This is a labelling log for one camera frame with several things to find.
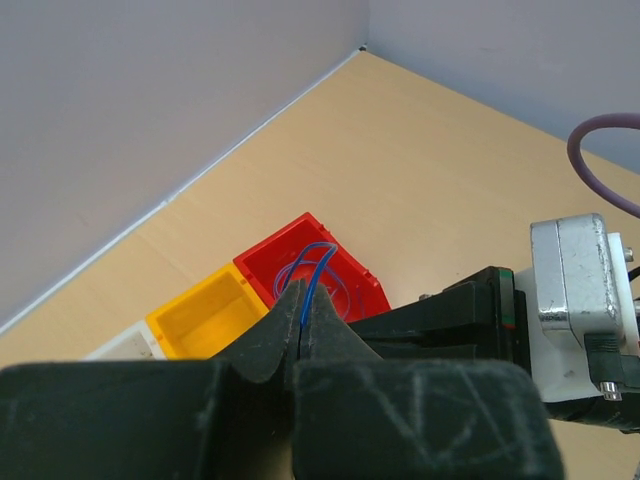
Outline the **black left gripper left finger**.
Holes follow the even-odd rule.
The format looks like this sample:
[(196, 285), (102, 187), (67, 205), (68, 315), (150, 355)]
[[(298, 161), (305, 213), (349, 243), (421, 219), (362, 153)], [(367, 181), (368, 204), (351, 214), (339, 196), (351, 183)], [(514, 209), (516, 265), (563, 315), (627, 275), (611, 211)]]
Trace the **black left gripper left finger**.
[(291, 370), (305, 285), (204, 360), (1, 372), (5, 479), (290, 479)]

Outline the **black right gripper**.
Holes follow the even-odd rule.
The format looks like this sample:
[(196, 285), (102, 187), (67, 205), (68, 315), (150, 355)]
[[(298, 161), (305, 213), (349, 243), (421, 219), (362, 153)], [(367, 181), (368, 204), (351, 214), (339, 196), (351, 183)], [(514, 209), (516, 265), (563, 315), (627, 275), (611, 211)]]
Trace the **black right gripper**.
[(530, 374), (549, 417), (639, 431), (639, 338), (610, 327), (586, 332), (575, 345), (557, 345), (543, 331), (538, 288), (530, 270), (487, 267), (426, 299), (350, 325), (387, 360), (503, 360), (480, 344), (512, 336), (507, 359)]

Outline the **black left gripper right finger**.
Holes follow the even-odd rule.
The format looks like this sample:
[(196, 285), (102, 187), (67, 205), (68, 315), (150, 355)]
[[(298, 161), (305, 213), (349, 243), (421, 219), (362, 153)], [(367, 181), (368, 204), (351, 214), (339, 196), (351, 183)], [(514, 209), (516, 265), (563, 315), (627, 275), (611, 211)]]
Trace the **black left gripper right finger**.
[(561, 479), (528, 373), (501, 360), (387, 360), (318, 287), (294, 369), (299, 479)]

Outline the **white plastic bin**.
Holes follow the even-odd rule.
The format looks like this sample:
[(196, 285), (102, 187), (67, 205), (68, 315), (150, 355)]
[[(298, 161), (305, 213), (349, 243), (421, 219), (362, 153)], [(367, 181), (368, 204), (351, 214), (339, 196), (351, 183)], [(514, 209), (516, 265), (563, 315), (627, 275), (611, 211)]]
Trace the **white plastic bin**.
[(139, 320), (85, 357), (87, 361), (166, 360), (145, 320)]

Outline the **yellow plastic bin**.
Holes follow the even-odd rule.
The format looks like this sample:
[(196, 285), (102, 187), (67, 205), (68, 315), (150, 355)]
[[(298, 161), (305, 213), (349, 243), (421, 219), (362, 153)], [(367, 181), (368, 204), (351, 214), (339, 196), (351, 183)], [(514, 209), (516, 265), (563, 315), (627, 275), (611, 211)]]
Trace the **yellow plastic bin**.
[(169, 359), (206, 359), (268, 313), (239, 269), (229, 263), (146, 316)]

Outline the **red plastic bin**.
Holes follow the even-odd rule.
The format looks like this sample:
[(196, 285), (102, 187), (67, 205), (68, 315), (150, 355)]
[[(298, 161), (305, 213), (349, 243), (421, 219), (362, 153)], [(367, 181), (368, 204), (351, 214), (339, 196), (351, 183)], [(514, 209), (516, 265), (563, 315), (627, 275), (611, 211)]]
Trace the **red plastic bin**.
[(287, 280), (310, 281), (328, 251), (337, 251), (318, 282), (324, 285), (339, 316), (347, 323), (391, 309), (378, 279), (353, 257), (330, 231), (306, 212), (233, 259), (267, 307), (284, 291)]

